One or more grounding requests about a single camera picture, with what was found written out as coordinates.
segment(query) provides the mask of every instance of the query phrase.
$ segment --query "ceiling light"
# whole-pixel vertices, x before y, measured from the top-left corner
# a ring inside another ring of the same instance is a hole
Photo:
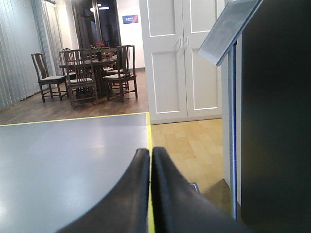
[[[98,3],[97,6],[99,7],[98,8],[99,10],[105,10],[106,9],[105,7],[104,7],[105,9],[102,9],[102,7],[101,7],[102,5],[100,3]]]

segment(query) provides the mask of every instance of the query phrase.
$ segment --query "flower vase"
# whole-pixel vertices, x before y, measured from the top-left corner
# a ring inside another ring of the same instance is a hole
[[[99,60],[99,61],[103,60],[102,52],[96,52],[95,54],[96,54],[97,60]]]

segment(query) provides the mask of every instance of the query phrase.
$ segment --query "dark wood floor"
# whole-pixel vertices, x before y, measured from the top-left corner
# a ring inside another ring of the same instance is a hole
[[[41,94],[37,93],[17,104],[1,109],[0,125],[148,112],[146,75],[143,69],[137,70],[137,85],[137,100],[134,93],[129,93],[125,95],[123,103],[119,97],[113,97],[110,101],[103,97],[99,99],[98,105],[87,103],[76,109],[72,108],[67,97],[63,97],[63,101],[58,97],[55,97],[54,101],[47,97],[43,103]]]

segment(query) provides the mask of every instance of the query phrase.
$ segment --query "red flower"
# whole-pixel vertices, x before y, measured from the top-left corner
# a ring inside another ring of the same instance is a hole
[[[91,49],[96,50],[96,51],[102,51],[103,48],[105,47],[104,43],[96,42],[96,46],[90,45]]]

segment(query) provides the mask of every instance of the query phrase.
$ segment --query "black panel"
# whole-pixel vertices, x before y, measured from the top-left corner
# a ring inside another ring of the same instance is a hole
[[[242,218],[310,233],[311,1],[265,0],[242,48]]]
[[[107,196],[57,233],[146,233],[149,165],[148,150],[138,149]]]
[[[151,194],[156,233],[252,232],[192,188],[160,147],[152,154]]]

